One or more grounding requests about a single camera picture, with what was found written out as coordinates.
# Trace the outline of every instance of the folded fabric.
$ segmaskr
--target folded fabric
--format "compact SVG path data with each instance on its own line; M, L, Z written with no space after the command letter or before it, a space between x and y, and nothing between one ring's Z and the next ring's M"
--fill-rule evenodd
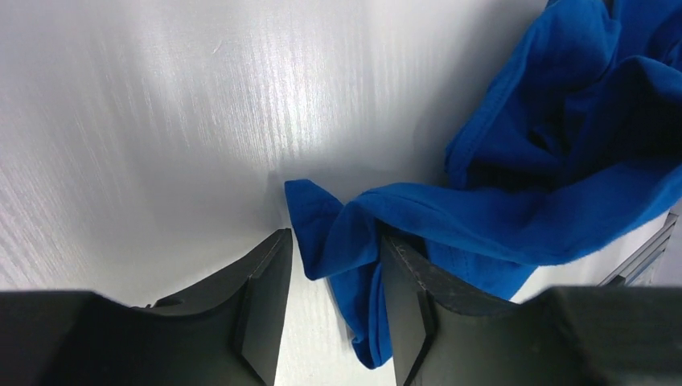
M682 2L654 3L550 2L447 146L447 187L396 183L343 205L285 184L306 275L329 277L365 366L392 355L378 221L510 298L538 265L591 253L682 196Z

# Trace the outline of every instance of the blue fabric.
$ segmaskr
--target blue fabric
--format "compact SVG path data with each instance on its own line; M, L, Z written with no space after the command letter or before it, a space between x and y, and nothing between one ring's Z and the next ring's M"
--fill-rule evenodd
M550 2L447 146L447 187L395 183L343 205L285 184L306 275L329 277L365 366L392 355L377 220L510 298L538 265L591 253L682 196L680 4Z

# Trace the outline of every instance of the blue cloth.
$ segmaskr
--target blue cloth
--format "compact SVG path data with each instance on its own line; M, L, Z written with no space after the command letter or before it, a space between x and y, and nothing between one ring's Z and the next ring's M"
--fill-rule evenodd
M682 196L680 4L550 2L447 146L447 187L395 183L343 205L285 184L306 275L329 277L365 366L392 355L377 220L510 298L538 265L591 253Z

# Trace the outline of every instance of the blue garment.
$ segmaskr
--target blue garment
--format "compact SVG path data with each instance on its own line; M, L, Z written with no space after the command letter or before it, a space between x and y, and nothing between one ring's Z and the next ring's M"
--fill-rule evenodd
M653 3L550 2L447 146L448 187L395 183L343 205L285 184L306 275L329 277L365 366L392 355L377 220L510 298L538 265L591 253L682 196L682 1Z

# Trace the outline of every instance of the black plastic part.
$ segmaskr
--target black plastic part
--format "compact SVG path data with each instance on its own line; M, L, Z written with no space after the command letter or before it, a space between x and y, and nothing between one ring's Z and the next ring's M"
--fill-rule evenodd
M289 229L156 302L0 294L0 384L272 385L291 273Z
M682 384L682 289L558 287L516 305L384 238L402 385Z

